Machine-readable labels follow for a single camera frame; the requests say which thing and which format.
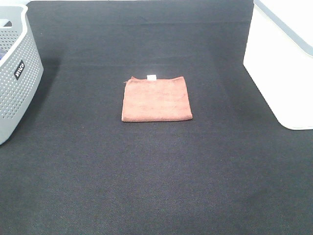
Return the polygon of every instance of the white container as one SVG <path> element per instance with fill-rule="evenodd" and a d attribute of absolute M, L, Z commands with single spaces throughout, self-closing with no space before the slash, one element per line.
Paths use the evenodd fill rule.
<path fill-rule="evenodd" d="M 283 126 L 313 129 L 313 1 L 254 3 L 244 66 Z"/>

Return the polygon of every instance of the gray plastic basket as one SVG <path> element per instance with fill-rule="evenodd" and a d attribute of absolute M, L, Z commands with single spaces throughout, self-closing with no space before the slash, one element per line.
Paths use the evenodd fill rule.
<path fill-rule="evenodd" d="M 31 102 L 43 66 L 24 5 L 0 5 L 0 19 L 11 27 L 0 27 L 0 47 L 7 51 L 0 60 L 0 144 L 12 134 Z"/>

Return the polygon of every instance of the basket hole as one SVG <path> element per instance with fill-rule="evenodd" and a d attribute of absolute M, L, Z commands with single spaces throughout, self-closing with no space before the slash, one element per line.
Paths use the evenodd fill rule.
<path fill-rule="evenodd" d="M 8 19 L 0 19 L 0 27 L 1 28 L 11 28 L 12 22 Z"/>

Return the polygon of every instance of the gray rim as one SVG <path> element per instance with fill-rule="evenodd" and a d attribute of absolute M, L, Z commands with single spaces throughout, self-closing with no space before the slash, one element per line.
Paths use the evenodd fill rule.
<path fill-rule="evenodd" d="M 260 0 L 254 0 L 254 4 L 257 5 L 272 21 L 274 21 L 275 24 L 277 24 L 277 26 L 280 27 L 301 49 L 303 49 L 310 56 L 313 56 L 313 46 L 304 41 Z"/>

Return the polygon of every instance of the towel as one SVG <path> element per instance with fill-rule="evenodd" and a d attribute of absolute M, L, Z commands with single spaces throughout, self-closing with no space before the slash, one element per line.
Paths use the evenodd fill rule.
<path fill-rule="evenodd" d="M 126 82 L 122 121 L 183 121 L 192 119 L 184 77 Z"/>

